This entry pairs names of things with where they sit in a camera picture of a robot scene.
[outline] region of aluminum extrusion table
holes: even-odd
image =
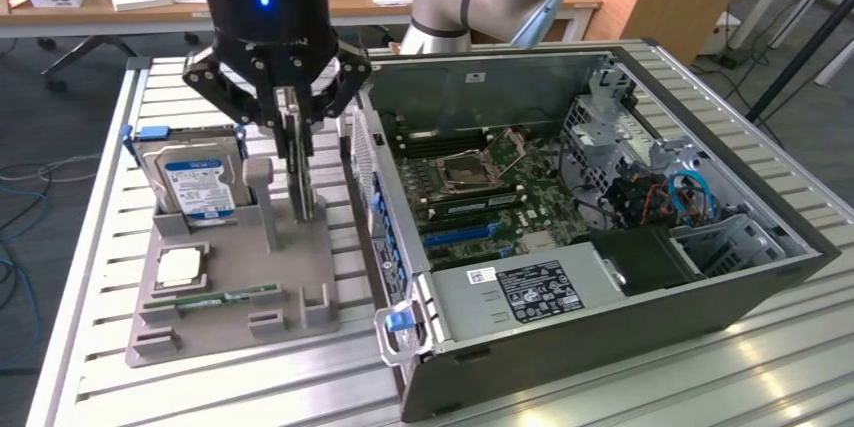
[[[726,331],[415,425],[854,425],[854,211],[660,48],[601,45],[629,52],[843,255]],[[181,62],[154,59],[125,73],[28,425],[399,425],[335,122],[315,137],[311,165],[329,201],[340,330],[138,369],[124,363],[153,195],[120,148],[120,126],[228,122],[182,85]],[[637,109],[661,135],[680,132],[651,98],[640,97]],[[272,141],[252,129],[248,150],[275,157]],[[273,194],[284,196],[283,163],[273,162]]]

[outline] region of hard drive label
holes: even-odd
[[[523,324],[584,307],[556,260],[497,272],[497,282]]]
[[[220,181],[225,173],[218,159],[165,164],[166,177],[181,212],[192,219],[218,219],[234,211],[230,188]]]

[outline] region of cable on floor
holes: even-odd
[[[30,179],[41,179],[46,182],[48,178],[48,172],[52,174],[53,171],[58,170],[60,168],[62,168],[64,166],[69,165],[69,164],[74,164],[78,162],[86,162],[86,161],[92,161],[92,160],[98,160],[101,158],[100,154],[89,154],[89,155],[76,155],[73,157],[69,157],[66,159],[58,160],[56,162],[50,162],[48,164],[44,164],[38,167],[38,170],[36,170],[36,172],[33,172],[32,174],[26,174],[26,175],[20,175],[20,176],[9,176],[9,175],[2,175],[1,172],[5,172],[6,170],[12,169],[12,168],[18,168],[21,166],[33,166],[37,164],[17,164],[14,166],[8,166],[4,167],[2,169],[0,169],[0,180],[5,181],[5,182],[20,182],[24,180],[30,180]],[[90,174],[85,174],[85,175],[80,175],[77,177],[66,177],[66,178],[53,178],[52,182],[56,182],[57,184],[60,183],[69,183],[69,182],[78,182],[81,180],[86,180],[93,178],[97,175],[97,172],[92,172]]]
[[[742,101],[742,103],[744,104],[744,106],[747,108],[750,108],[750,102],[747,102],[747,100],[744,99],[744,96],[742,95],[742,91],[738,89],[738,86],[735,86],[735,81],[732,80],[732,78],[726,75],[726,72],[722,72],[720,69],[718,70],[706,70],[703,69],[699,65],[692,64],[691,67],[693,67],[699,72],[691,72],[693,75],[702,76],[702,75],[710,75],[710,74],[718,74],[720,75],[726,81],[728,82],[730,86],[734,88],[735,93],[738,95],[739,100]],[[774,139],[774,142],[776,142],[776,145],[779,145],[779,148],[786,150],[786,146],[783,145],[783,141],[779,139],[779,137],[776,136],[776,132],[774,132],[774,129],[771,129],[771,127],[764,124],[764,122],[759,123],[759,126],[764,127],[766,132],[768,133],[768,135],[771,136],[771,138]]]
[[[29,281],[29,276],[26,275],[26,271],[22,269],[20,264],[13,261],[12,252],[9,251],[9,248],[5,246],[4,242],[18,238],[38,224],[38,222],[41,222],[41,220],[44,220],[49,208],[46,191],[50,186],[50,172],[52,170],[48,169],[45,187],[41,192],[18,190],[0,185],[0,192],[34,197],[33,202],[30,202],[30,204],[24,209],[21,209],[18,214],[14,215],[14,217],[9,221],[4,222],[2,227],[0,227],[0,231],[9,227],[22,217],[22,215],[26,214],[26,212],[29,212],[32,208],[34,208],[36,205],[41,205],[41,211],[38,212],[36,218],[16,232],[0,236],[0,248],[5,252],[5,255],[0,256],[0,266],[2,267],[2,273],[0,274],[0,284],[5,283],[9,280],[12,282],[5,297],[2,298],[2,300],[0,300],[0,310],[8,306],[12,299],[14,298],[18,286],[22,286],[33,319],[33,334],[29,343],[9,359],[6,359],[5,361],[0,361],[0,375],[4,376],[32,375],[32,373],[37,373],[37,369],[14,368],[21,359],[24,359],[26,355],[29,355],[29,353],[34,350],[36,346],[38,345],[38,341],[41,340],[41,316],[38,314],[36,294],[32,288],[32,282]]]
[[[36,200],[40,201],[38,203],[41,205],[41,210],[38,212],[38,215],[36,216],[36,218],[33,220],[29,221],[26,226],[21,227],[17,230],[17,232],[14,232],[13,234],[6,234],[6,235],[0,236],[0,242],[8,242],[8,241],[14,240],[16,238],[18,238],[26,232],[29,232],[29,230],[38,224],[38,222],[41,222],[44,220],[44,217],[48,214],[49,202],[48,202],[46,195],[41,194],[40,192],[33,192],[33,191],[29,191],[29,190],[12,189],[10,187],[4,187],[2,185],[0,185],[0,192],[5,192],[8,194],[14,194],[14,195],[26,195],[26,196],[36,197]]]
[[[730,93],[723,96],[724,99],[728,99],[732,96],[732,94],[735,93],[738,88],[742,86],[742,84],[747,80],[747,77],[750,77],[750,74],[752,73],[754,69],[756,68],[756,65],[763,65],[763,66],[768,65],[767,57],[766,57],[764,54],[767,54],[768,50],[771,50],[771,43],[768,42],[768,45],[764,46],[764,49],[760,52],[758,52],[756,51],[756,42],[758,42],[759,38],[762,38],[764,33],[768,30],[771,30],[771,27],[774,27],[774,24],[776,24],[776,21],[779,20],[779,18],[788,11],[788,9],[791,9],[794,7],[794,5],[798,3],[798,1],[799,0],[790,0],[788,1],[788,4],[786,5],[786,7],[783,7],[783,10],[780,10],[778,12],[778,14],[774,17],[774,19],[771,20],[771,23],[768,24],[768,26],[752,38],[752,41],[750,43],[750,49],[748,49],[750,52],[751,52],[752,65],[747,69],[747,72],[744,72],[744,75],[742,76],[739,81],[735,83],[735,86],[734,86],[732,90],[730,91]],[[808,4],[810,4],[810,2],[804,2],[804,4],[798,9],[795,15],[792,15],[791,18],[788,19],[788,22],[786,24],[783,24],[783,27],[782,27],[780,30],[786,30],[788,28],[788,26],[794,23],[795,19],[798,18],[798,15],[800,14],[800,12],[803,12],[803,10],[807,8]],[[764,64],[760,64],[760,62],[759,62],[762,59],[764,59],[764,61],[766,61]]]
[[[20,167],[44,167],[44,164],[33,164],[33,163],[22,163],[22,164],[13,164],[13,165],[8,165],[6,167],[0,168],[0,172],[4,172],[8,169],[13,169],[13,168],[20,168]],[[50,190],[50,185],[53,183],[53,177],[50,174],[50,171],[48,170],[48,176],[46,176],[46,181],[44,184],[44,187],[41,188],[41,192],[40,194],[46,196],[48,195],[48,191]],[[36,197],[32,202],[29,204],[26,204],[26,207],[24,207],[17,214],[14,214],[5,222],[2,222],[2,224],[0,224],[0,232],[2,232],[2,230],[12,225],[14,222],[17,222],[17,219],[20,219],[24,215],[26,215],[26,213],[36,208],[36,206],[38,205],[38,203],[41,202],[41,199],[38,197]]]
[[[851,40],[848,40],[843,47],[838,50],[838,52],[832,55],[832,58],[836,58],[839,56],[839,54],[842,53],[842,51],[847,48],[847,45],[854,42],[854,37],[851,38]],[[774,116],[774,114],[776,114],[779,112],[779,110],[786,106],[786,104],[791,101],[791,99],[795,98],[795,96],[800,93],[800,91],[804,89],[804,87],[807,85],[810,85],[810,82],[812,82],[812,80],[815,79],[815,77],[818,76],[818,74],[820,74],[822,70],[824,70],[824,67],[819,67],[815,72],[812,72],[806,79],[803,80],[803,82],[800,82],[800,84],[798,85],[798,87],[795,87],[795,90],[791,91],[791,93],[786,96],[786,98],[783,99],[783,101],[779,103],[779,105],[776,107],[774,107],[774,110],[771,110],[771,112],[768,113],[768,115],[764,116],[764,119],[759,119],[759,123],[756,125],[764,125],[764,127],[767,128],[767,121],[771,120],[771,117]]]
[[[29,282],[29,276],[26,275],[26,272],[17,264],[14,264],[14,262],[8,259],[0,258],[0,264],[10,268],[14,276],[20,279],[21,285],[24,286],[24,293],[26,294],[26,301],[29,302],[29,309],[32,311],[33,319],[33,333],[32,338],[29,339],[29,343],[8,360],[0,363],[0,372],[2,372],[4,370],[12,368],[38,345],[38,341],[41,340],[41,316],[38,315],[36,294],[32,290],[32,283]]]

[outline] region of black cable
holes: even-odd
[[[771,106],[771,103],[776,99],[776,96],[783,92],[790,82],[794,80],[798,72],[800,72],[810,59],[812,58],[812,55],[820,49],[830,36],[834,34],[836,27],[844,21],[846,16],[851,13],[852,9],[854,0],[842,0],[842,3],[832,10],[831,14],[827,16],[827,19],[824,19],[824,23],[812,33],[810,40],[806,41],[803,47],[788,61],[788,64],[786,65],[786,67],[783,67],[783,70],[774,79],[774,82],[771,82],[771,85],[763,92],[759,100],[756,100],[755,104],[752,104],[752,107],[750,107],[750,110],[744,115],[744,118],[750,122],[755,122],[762,117],[762,113]]]
[[[768,24],[768,26],[762,30],[762,32],[759,32],[756,34],[756,36],[752,39],[752,42],[750,43],[750,52],[751,52],[751,60],[752,60],[752,65],[750,66],[750,68],[747,69],[747,72],[744,72],[744,75],[742,76],[740,80],[738,81],[738,83],[735,84],[735,88],[730,91],[728,94],[726,94],[726,96],[723,97],[724,99],[728,99],[732,94],[735,93],[735,91],[738,90],[738,87],[742,86],[742,84],[744,83],[744,80],[747,80],[747,77],[750,76],[750,74],[752,73],[754,69],[756,68],[756,65],[768,65],[767,62],[767,57],[764,56],[764,54],[768,52],[768,50],[771,50],[771,43],[768,42],[768,45],[764,46],[764,49],[762,50],[762,52],[758,53],[758,57],[754,56],[754,54],[756,53],[756,42],[759,40],[759,38],[762,38],[762,36],[764,35],[764,33],[771,30],[771,27],[774,27],[774,24],[776,23],[776,21],[779,20],[779,18],[783,16],[783,14],[788,11],[790,8],[792,8],[795,6],[795,4],[798,3],[799,0],[791,0],[788,2],[788,5],[786,5],[786,7],[783,7],[783,10],[780,10],[776,14],[776,16],[774,17],[774,19],[771,20],[771,23]],[[803,9],[807,8],[808,6],[808,2],[803,3],[803,6],[800,6],[800,9],[798,10],[798,12],[795,13],[795,15],[791,16],[791,19],[788,20],[788,22],[783,25],[783,29],[786,30],[788,28],[788,26],[791,25],[791,23],[794,23],[795,19],[798,18],[798,15],[800,14],[800,12],[803,11]]]
[[[44,164],[37,164],[37,163],[32,163],[32,162],[25,162],[25,163],[20,163],[20,164],[13,164],[13,165],[6,165],[5,167],[0,168],[0,173],[5,172],[9,169],[13,168],[18,168],[18,167],[37,167],[38,169],[42,169],[45,167]],[[48,190],[50,189],[50,184],[53,182],[53,173],[50,171],[50,169],[44,169],[45,173],[46,173],[46,182],[44,183],[44,187],[41,189],[41,195],[45,196],[48,193]],[[26,205],[26,207],[24,207],[17,214],[14,214],[4,223],[2,225],[0,225],[0,231],[2,231],[2,229],[5,229],[9,225],[12,225],[24,215],[26,215],[26,213],[38,205],[38,203],[41,202],[41,198],[36,197],[36,199]],[[5,251],[5,253],[8,254],[8,259],[14,262],[14,259],[12,258],[12,252],[9,251],[9,248],[2,244],[2,242],[0,242],[0,248],[2,248],[2,250]],[[14,272],[14,268],[4,263],[0,263],[0,265],[4,267],[4,271],[2,271],[2,275],[0,276],[0,284],[2,284],[6,280],[10,280],[12,284],[9,287],[9,290],[5,294],[5,297],[2,297],[2,300],[0,300],[0,310],[9,304],[12,298],[14,297],[14,293],[17,292],[17,273]]]
[[[17,47],[17,39],[12,40],[12,44],[9,45],[9,48],[5,49],[2,52],[0,52],[0,59],[12,53],[12,51],[14,50],[14,47]]]
[[[9,251],[9,248],[6,247],[6,245],[0,242],[0,249],[2,249],[2,251],[5,251],[5,258],[14,263],[14,258],[12,256],[12,252]],[[0,310],[2,310],[5,308],[6,305],[9,305],[9,302],[12,301],[12,298],[14,297],[14,293],[17,292],[17,272],[14,272],[14,267],[12,267],[10,265],[6,265],[5,263],[0,262],[0,265],[2,265],[5,267],[5,271],[2,272],[2,277],[0,278],[0,284],[2,284],[8,279],[12,279],[12,286],[9,287],[9,291],[5,294],[5,297],[2,298],[2,300],[0,300]]]
[[[0,173],[5,172],[9,169],[14,169],[14,168],[20,168],[20,167],[37,167],[40,170],[44,170],[46,173],[46,182],[44,184],[44,187],[41,189],[41,195],[46,195],[48,194],[48,190],[50,189],[50,185],[53,183],[53,173],[50,172],[50,169],[45,169],[45,165],[44,164],[36,164],[33,162],[24,162],[20,164],[12,164],[12,165],[6,165],[5,167],[0,168]],[[41,202],[41,198],[36,197],[32,202],[26,205],[26,207],[24,207],[21,209],[21,211],[14,214],[14,216],[12,216],[10,219],[8,219],[1,225],[0,225],[0,231],[2,231],[2,229],[5,229],[9,225],[12,225],[17,219],[20,219],[24,215],[26,215],[26,213],[36,208],[36,206],[38,205],[38,203]]]
[[[735,91],[735,94],[738,95],[738,99],[744,104],[744,107],[750,108],[751,104],[744,99],[742,91],[739,90],[738,86],[735,85],[735,81],[732,80],[732,78],[728,75],[726,75],[726,72],[722,72],[723,67],[720,67],[718,70],[706,70],[696,64],[692,64],[691,67],[693,67],[696,70],[699,70],[699,72],[692,72],[695,75],[718,74],[718,75],[723,76],[726,81],[730,83],[730,86],[732,87],[732,89]],[[764,125],[764,130],[767,131],[768,135],[774,139],[774,142],[776,142],[776,145],[779,145],[780,149],[786,150],[786,146],[783,145],[783,141],[779,140],[779,137],[776,136],[776,133],[774,132],[774,130],[771,129],[771,127],[768,125]]]
[[[14,354],[14,356],[12,356],[10,359],[8,360],[4,359],[2,362],[0,363],[0,374],[32,375],[37,373],[38,369],[20,368],[13,366],[26,355],[29,355],[33,352],[33,350],[36,350],[38,346],[38,341],[41,340],[41,334],[42,334],[41,315],[38,314],[38,305],[36,302],[36,296],[34,296],[32,281],[29,280],[29,276],[26,275],[21,265],[14,261],[14,256],[12,254],[12,251],[9,250],[9,247],[2,242],[0,242],[0,248],[5,251],[5,254],[0,252],[0,263],[6,264],[12,268],[12,271],[14,273],[14,278],[20,277],[22,281],[24,293],[26,294],[29,307],[32,309],[33,327],[34,327],[33,336],[26,346],[17,352],[17,354]]]
[[[776,112],[779,112],[779,109],[782,109],[786,104],[788,103],[788,101],[795,97],[795,95],[798,95],[800,93],[800,91],[803,90],[803,88],[808,85],[808,83],[812,81],[812,79],[815,78],[815,76],[820,73],[820,71],[824,68],[822,67],[812,75],[810,75],[806,80],[800,83],[800,85],[798,85],[798,87],[795,88],[795,90],[791,91],[791,93],[786,96],[786,98],[783,99],[783,101],[779,103],[779,105],[776,107],[774,107],[774,110],[771,110],[771,112],[768,113],[768,115],[764,116],[764,119],[759,119],[759,123],[756,125],[763,125],[764,128],[768,128],[767,125],[767,121],[771,120],[771,117],[774,116],[774,114],[776,114]]]

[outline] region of black pole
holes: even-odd
[[[818,30],[812,34],[812,37],[810,38],[807,43],[803,45],[803,48],[791,59],[791,62],[788,62],[788,65],[776,76],[774,83],[762,94],[762,97],[750,108],[750,111],[744,116],[748,121],[754,122],[759,118],[759,115],[762,115],[762,112],[764,111],[764,109],[768,108],[768,106],[771,105],[771,102],[774,102],[774,99],[782,92],[783,88],[791,81],[792,77],[795,76],[795,74],[798,73],[798,71],[806,64],[806,62],[810,60],[810,57],[812,57],[812,54],[815,53],[818,48],[822,46],[822,44],[827,40],[827,37],[830,37],[830,34],[832,34],[832,31],[836,30],[836,27],[839,26],[846,16],[851,12],[851,9],[854,9],[854,0],[843,0],[842,3],[839,3],[838,7],[834,9],[832,13],[830,14],[830,17],[827,17],[827,20],[824,21],[822,26],[818,28]]]

